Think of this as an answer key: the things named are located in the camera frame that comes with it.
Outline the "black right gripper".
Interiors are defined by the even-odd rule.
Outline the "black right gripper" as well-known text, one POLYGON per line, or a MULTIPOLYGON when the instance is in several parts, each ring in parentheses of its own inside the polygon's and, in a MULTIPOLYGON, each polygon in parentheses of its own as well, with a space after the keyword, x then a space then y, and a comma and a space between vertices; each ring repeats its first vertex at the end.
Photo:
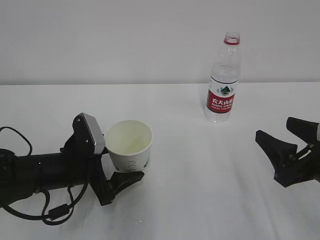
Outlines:
MULTIPOLYGON (((301 140, 319 140, 320 124, 289 117, 286 128, 301 140)), ((298 145, 279 140, 258 130, 255 141, 274 168, 274 180, 283 187, 307 182, 320 171, 320 142, 314 141, 298 151, 298 145)))

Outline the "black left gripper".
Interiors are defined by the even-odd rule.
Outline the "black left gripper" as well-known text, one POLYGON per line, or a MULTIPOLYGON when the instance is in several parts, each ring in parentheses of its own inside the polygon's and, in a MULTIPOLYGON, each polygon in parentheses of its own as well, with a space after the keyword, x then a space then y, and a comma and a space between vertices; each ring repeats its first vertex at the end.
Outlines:
POLYGON ((88 185, 91 186, 101 206, 110 205, 116 195, 131 185, 140 182, 145 173, 136 172, 114 172, 109 180, 107 180, 103 166, 102 156, 108 154, 107 149, 103 149, 100 154, 86 155, 84 158, 86 164, 86 174, 84 182, 84 190, 88 185))

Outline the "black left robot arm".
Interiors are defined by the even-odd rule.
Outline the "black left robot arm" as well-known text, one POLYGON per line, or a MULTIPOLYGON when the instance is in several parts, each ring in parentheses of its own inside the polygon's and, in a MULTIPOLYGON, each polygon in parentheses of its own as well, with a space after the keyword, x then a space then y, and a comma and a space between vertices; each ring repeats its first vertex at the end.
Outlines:
POLYGON ((0 158, 0 204, 10 205, 27 199, 37 191, 62 189, 88 182, 101 206, 144 177, 141 171, 114 172, 106 179, 101 155, 83 157, 75 153, 29 156, 4 154, 0 158))

